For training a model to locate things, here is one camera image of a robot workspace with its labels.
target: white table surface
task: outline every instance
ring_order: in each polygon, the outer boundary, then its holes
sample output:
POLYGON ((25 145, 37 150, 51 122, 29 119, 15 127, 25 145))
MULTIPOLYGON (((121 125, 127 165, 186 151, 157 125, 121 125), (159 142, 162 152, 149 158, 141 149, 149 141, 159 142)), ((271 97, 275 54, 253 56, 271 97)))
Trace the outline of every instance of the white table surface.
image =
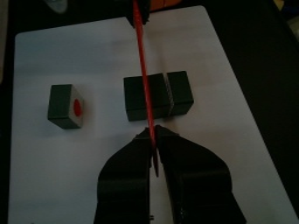
MULTIPOLYGON (((147 125, 127 120, 125 103, 123 78, 142 75, 135 31, 117 18, 22 33, 15 46, 10 224, 94 223, 101 169, 147 125), (55 84, 86 100, 82 129, 47 120, 55 84)), ((155 123, 225 160, 247 223, 298 223, 205 8, 153 14, 145 48, 149 73, 186 70, 195 100, 187 115, 155 123)), ((171 224, 165 175, 151 173, 153 223, 171 224)))

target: block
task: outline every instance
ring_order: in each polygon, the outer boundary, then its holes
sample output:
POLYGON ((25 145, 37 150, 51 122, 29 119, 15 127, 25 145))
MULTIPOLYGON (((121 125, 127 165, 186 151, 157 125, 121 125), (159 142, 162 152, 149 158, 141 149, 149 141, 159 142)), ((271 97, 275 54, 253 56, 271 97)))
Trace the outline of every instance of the block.
POLYGON ((170 116, 186 115, 194 104, 193 89, 186 71, 167 73, 167 80, 173 96, 170 116))
POLYGON ((78 129, 83 124, 83 99, 71 85, 53 85, 49 120, 63 129, 78 129))
MULTIPOLYGON (((171 100, 162 73, 149 75, 149 85, 153 98, 154 119, 167 117, 171 109, 171 100)), ((146 94, 143 86, 143 77, 126 77, 126 113, 129 121, 147 119, 146 114, 146 94)))

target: red line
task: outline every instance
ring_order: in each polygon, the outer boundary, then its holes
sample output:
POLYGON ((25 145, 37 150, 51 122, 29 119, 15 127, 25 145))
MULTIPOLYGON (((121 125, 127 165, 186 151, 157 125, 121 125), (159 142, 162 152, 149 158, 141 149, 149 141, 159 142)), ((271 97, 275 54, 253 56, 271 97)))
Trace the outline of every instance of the red line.
POLYGON ((154 111, 153 111, 151 90, 150 90, 147 70, 146 70, 146 51, 145 51, 145 43, 143 43, 143 19, 142 19, 137 0, 134 0, 134 17, 135 17, 135 33, 137 33, 137 40, 138 40, 139 59, 141 59, 143 83, 145 83, 145 101, 146 101, 147 121, 149 121, 150 137, 151 137, 153 148, 154 148, 154 168, 155 168, 155 174, 158 176, 159 167, 158 167, 158 155, 157 155, 157 144, 155 144, 155 119, 154 119, 154 111))

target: red dot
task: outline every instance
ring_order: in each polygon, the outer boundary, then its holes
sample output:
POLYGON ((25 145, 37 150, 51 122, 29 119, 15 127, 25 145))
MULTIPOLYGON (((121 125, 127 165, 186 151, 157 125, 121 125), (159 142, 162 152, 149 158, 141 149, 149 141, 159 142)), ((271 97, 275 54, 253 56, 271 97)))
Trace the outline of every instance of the red dot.
POLYGON ((81 101, 78 99, 74 102, 74 112, 75 112, 75 116, 82 115, 81 101))

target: dark green cube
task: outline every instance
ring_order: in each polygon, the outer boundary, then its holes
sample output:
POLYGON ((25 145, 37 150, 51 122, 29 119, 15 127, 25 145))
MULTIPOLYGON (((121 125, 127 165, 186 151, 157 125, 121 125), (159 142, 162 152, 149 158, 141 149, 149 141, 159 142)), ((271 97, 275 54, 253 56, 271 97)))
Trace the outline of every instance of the dark green cube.
POLYGON ((174 104, 171 116, 186 115, 194 104, 193 89, 187 73, 185 71, 169 73, 167 79, 174 104))
POLYGON ((49 120, 63 129, 78 129, 83 123, 83 99, 71 85, 53 85, 49 120))
MULTIPOLYGON (((149 75, 149 85, 151 89, 154 119, 167 117, 171 110, 171 100, 165 83, 165 75, 162 73, 149 75)), ((143 77, 126 77, 125 88, 129 121, 147 119, 143 77)))

